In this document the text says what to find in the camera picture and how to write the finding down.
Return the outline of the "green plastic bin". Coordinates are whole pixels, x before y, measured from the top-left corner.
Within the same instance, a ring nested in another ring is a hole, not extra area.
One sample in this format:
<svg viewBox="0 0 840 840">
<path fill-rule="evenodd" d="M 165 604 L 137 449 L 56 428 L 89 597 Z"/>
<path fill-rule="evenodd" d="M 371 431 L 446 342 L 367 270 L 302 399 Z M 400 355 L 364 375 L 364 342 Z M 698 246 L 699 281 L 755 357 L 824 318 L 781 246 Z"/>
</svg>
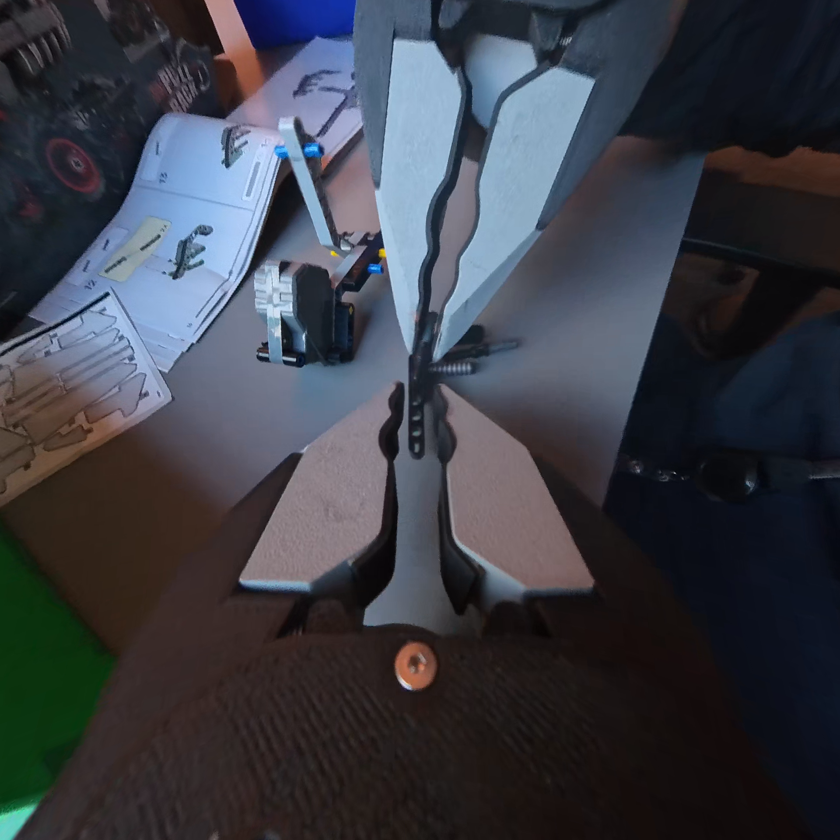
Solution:
<svg viewBox="0 0 840 840">
<path fill-rule="evenodd" d="M 114 658 L 1 531 L 1 837 L 15 838 L 80 743 Z"/>
</svg>

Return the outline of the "lego sticker sheet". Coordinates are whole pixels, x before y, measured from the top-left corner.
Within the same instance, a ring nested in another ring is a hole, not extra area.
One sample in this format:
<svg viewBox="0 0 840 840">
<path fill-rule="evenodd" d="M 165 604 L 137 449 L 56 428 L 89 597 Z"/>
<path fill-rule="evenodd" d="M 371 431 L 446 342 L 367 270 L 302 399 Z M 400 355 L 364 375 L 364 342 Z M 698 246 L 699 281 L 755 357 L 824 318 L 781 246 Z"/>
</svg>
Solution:
<svg viewBox="0 0 840 840">
<path fill-rule="evenodd" d="M 1 504 L 172 402 L 162 372 L 108 291 L 1 348 Z"/>
</svg>

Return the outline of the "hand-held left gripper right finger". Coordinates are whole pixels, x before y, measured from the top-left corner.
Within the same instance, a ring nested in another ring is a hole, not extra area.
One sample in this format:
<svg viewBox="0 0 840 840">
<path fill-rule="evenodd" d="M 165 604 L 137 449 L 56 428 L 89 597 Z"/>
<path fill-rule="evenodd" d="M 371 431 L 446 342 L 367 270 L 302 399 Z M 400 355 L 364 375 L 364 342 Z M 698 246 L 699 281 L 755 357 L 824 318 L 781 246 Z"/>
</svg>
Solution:
<svg viewBox="0 0 840 840">
<path fill-rule="evenodd" d="M 440 574 L 455 612 L 592 595 L 592 573 L 526 446 L 446 385 L 434 420 Z"/>
</svg>

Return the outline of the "black lego beam with pins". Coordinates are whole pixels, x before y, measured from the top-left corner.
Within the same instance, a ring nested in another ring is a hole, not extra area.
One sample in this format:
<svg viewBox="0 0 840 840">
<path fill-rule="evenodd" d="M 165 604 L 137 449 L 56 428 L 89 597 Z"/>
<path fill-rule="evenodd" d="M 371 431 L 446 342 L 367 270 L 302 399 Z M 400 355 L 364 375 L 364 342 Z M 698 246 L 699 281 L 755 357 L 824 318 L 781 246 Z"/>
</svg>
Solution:
<svg viewBox="0 0 840 840">
<path fill-rule="evenodd" d="M 487 340 L 481 324 L 469 327 L 454 347 L 440 360 L 433 360 L 434 329 L 438 316 L 431 311 L 417 324 L 407 369 L 407 445 L 410 456 L 420 459 L 425 454 L 425 407 L 432 386 L 444 378 L 464 377 L 478 372 L 479 362 L 495 355 L 518 349 L 519 339 Z"/>
</svg>

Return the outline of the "large white instruction sheet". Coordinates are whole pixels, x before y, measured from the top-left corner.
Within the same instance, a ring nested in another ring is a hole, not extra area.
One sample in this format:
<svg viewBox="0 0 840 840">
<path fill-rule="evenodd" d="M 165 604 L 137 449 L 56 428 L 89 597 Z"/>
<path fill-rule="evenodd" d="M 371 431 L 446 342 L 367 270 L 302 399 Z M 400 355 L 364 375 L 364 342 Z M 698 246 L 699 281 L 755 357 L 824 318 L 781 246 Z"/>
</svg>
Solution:
<svg viewBox="0 0 840 840">
<path fill-rule="evenodd" d="M 227 117 L 267 130 L 292 118 L 321 145 L 325 170 L 359 139 L 362 117 L 349 40 L 313 39 Z"/>
</svg>

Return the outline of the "blue plastic bin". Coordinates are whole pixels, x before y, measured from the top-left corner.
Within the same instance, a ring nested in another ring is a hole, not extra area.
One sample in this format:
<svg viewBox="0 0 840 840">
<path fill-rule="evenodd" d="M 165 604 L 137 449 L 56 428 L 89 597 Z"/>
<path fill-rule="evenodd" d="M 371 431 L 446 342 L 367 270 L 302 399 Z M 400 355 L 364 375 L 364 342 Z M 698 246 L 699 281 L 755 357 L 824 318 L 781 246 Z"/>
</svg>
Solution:
<svg viewBox="0 0 840 840">
<path fill-rule="evenodd" d="M 251 45 L 272 49 L 351 35 L 355 1 L 235 1 Z"/>
</svg>

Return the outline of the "lego instruction booklet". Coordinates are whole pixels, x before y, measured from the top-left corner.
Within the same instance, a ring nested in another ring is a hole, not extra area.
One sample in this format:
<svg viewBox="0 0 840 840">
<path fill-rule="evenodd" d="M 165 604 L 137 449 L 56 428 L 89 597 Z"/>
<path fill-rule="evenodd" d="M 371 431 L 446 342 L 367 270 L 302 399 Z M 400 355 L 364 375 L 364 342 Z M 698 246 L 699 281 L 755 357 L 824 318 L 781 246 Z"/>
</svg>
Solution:
<svg viewBox="0 0 840 840">
<path fill-rule="evenodd" d="M 246 276 L 282 143 L 277 130 L 165 115 L 115 217 L 29 317 L 54 323 L 111 291 L 168 372 Z"/>
</svg>

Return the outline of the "black chair frame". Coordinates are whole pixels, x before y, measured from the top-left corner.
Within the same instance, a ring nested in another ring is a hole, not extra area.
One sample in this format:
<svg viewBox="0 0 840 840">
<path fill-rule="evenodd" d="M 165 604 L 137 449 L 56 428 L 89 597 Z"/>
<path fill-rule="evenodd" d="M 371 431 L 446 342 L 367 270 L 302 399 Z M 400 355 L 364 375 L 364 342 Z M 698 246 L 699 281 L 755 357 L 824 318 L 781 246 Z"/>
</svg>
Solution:
<svg viewBox="0 0 840 840">
<path fill-rule="evenodd" d="M 789 278 L 799 277 L 800 279 L 809 280 L 815 283 L 817 288 L 839 290 L 839 273 L 834 269 L 819 266 L 805 266 L 790 259 L 763 255 L 749 249 L 719 244 L 689 236 L 681 239 L 679 252 L 716 259 L 759 272 L 776 270 Z"/>
</svg>

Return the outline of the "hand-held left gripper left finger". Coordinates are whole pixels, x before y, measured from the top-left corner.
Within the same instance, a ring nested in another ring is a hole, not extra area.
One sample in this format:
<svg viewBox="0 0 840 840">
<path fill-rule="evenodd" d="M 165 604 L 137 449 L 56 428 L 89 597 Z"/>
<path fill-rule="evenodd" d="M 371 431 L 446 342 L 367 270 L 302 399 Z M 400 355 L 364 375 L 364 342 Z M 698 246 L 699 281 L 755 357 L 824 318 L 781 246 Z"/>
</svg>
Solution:
<svg viewBox="0 0 840 840">
<path fill-rule="evenodd" d="M 392 578 L 398 431 L 394 382 L 301 453 L 242 570 L 250 591 L 378 596 Z"/>
</svg>

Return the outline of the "grey and black lego assembly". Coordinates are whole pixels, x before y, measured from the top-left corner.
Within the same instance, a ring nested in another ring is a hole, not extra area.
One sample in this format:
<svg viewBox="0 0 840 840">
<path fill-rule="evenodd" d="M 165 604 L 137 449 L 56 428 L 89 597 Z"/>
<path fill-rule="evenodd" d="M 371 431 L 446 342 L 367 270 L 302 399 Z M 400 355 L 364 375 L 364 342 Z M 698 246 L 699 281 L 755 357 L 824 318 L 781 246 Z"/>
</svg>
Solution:
<svg viewBox="0 0 840 840">
<path fill-rule="evenodd" d="M 260 362 L 300 369 L 309 364 L 346 364 L 354 357 L 355 306 L 343 299 L 362 290 L 384 270 L 381 231 L 340 233 L 322 187 L 324 150 L 299 117 L 278 122 L 282 142 L 276 157 L 290 163 L 320 244 L 337 255 L 326 269 L 309 263 L 268 259 L 253 274 L 255 309 L 266 322 Z"/>
</svg>

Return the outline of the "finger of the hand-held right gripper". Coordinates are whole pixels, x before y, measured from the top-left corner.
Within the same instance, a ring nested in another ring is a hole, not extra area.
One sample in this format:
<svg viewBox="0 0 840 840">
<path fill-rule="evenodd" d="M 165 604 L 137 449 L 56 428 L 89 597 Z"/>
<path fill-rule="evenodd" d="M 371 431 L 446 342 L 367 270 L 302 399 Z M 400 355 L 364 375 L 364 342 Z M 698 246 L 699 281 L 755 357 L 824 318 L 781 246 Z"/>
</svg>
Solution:
<svg viewBox="0 0 840 840">
<path fill-rule="evenodd" d="M 476 219 L 439 316 L 440 361 L 539 237 L 539 220 L 595 86 L 545 62 L 499 96 L 479 162 Z"/>
<path fill-rule="evenodd" d="M 428 324 L 434 358 L 444 357 L 465 330 L 445 337 L 460 286 L 457 262 L 437 319 L 429 318 L 429 297 L 448 199 L 464 159 L 469 99 L 462 69 L 450 66 L 433 40 L 394 37 L 377 210 L 395 313 L 410 354 Z"/>
</svg>

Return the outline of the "black lego set box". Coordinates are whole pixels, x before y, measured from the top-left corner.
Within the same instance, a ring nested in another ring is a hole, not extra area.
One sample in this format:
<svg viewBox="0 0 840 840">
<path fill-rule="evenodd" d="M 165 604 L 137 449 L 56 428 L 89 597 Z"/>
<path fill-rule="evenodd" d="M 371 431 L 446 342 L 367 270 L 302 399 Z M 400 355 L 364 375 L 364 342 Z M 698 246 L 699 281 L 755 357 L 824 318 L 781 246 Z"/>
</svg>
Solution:
<svg viewBox="0 0 840 840">
<path fill-rule="evenodd" d="M 205 2 L 1 2 L 2 338 L 117 213 L 169 112 L 221 117 Z"/>
</svg>

